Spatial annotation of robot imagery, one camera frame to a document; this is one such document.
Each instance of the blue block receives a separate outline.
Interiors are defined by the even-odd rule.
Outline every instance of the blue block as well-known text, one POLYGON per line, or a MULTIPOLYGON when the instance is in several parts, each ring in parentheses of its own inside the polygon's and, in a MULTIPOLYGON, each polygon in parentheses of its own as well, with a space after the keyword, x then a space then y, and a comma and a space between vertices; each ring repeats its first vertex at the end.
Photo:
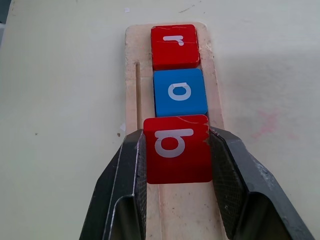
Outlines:
POLYGON ((208 111, 200 69, 155 71, 153 86, 157 117, 206 114, 208 111))

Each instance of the red block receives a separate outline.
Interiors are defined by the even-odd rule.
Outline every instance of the red block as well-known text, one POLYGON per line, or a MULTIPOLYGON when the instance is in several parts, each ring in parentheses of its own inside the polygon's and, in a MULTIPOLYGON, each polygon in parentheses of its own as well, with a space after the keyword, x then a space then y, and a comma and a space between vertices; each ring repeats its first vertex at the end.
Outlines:
POLYGON ((195 26, 154 26, 151 29, 153 70, 191 69, 200 63, 195 26))
POLYGON ((149 184, 212 180, 205 115, 148 118, 143 123, 149 184))

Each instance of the slot in wooden board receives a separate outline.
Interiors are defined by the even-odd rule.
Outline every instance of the slot in wooden board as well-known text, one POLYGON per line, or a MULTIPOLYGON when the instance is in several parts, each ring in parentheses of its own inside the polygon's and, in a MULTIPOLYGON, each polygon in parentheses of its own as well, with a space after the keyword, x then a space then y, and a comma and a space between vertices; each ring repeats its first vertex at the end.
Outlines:
MULTIPOLYGON (((196 28, 208 118, 211 126, 224 128, 211 38, 200 22, 133 25, 125 33, 126 134, 143 128, 155 117, 151 28, 193 24, 196 28)), ((148 184, 147 240, 227 239, 212 181, 205 183, 148 184)))

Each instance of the letter block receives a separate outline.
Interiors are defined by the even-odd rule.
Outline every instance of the letter block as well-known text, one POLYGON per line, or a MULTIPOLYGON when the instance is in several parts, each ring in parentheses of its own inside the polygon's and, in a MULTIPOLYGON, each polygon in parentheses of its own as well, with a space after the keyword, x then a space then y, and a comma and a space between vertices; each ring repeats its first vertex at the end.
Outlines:
POLYGON ((149 184, 212 180, 205 115, 148 118, 143 123, 149 184))
POLYGON ((154 26, 151 29, 153 70, 196 68, 200 63, 195 26, 154 26))
POLYGON ((157 117, 206 114, 208 111, 200 69, 156 71, 153 85, 157 117))

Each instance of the wooden board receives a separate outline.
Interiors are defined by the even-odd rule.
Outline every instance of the wooden board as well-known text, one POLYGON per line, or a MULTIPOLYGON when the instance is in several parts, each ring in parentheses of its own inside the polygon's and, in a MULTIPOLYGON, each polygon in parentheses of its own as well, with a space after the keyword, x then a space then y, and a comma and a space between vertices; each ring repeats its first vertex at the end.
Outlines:
MULTIPOLYGON (((177 23, 130 26, 125 33, 126 134, 143 128, 155 117, 151 28, 177 23)), ((211 126, 223 129, 218 82, 207 27, 193 24, 197 31, 208 118, 211 126)), ((211 182, 147 185, 147 240, 227 239, 211 182)))

